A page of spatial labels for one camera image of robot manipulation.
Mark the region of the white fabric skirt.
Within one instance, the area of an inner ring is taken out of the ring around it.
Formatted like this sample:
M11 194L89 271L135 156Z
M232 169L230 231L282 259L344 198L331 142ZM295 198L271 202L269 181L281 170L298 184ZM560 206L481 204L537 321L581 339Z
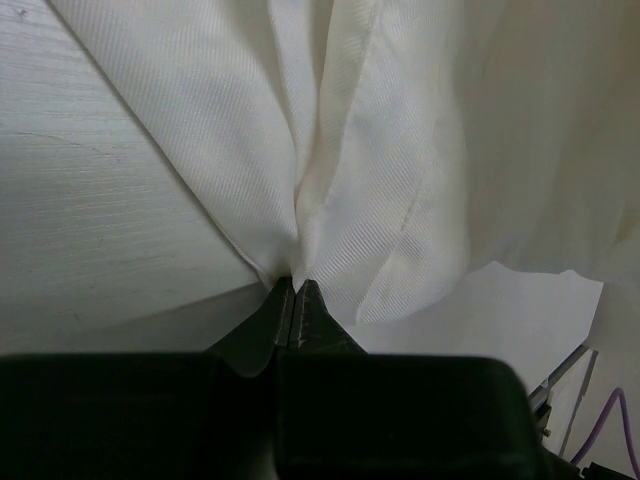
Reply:
M58 1L236 251L393 321L490 262L639 286L635 1Z

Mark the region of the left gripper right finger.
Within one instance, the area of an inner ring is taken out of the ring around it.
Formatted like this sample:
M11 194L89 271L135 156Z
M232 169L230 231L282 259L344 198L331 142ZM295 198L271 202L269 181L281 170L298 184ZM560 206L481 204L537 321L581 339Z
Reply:
M277 356L275 464L283 479L544 479L527 393L484 357L365 352L318 285L294 304Z

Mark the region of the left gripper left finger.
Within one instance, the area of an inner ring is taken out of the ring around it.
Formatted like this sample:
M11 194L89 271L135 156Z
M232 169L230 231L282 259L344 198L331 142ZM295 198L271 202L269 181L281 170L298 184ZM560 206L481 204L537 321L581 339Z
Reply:
M289 279L198 353L14 355L1 362L5 479L233 476L268 434Z

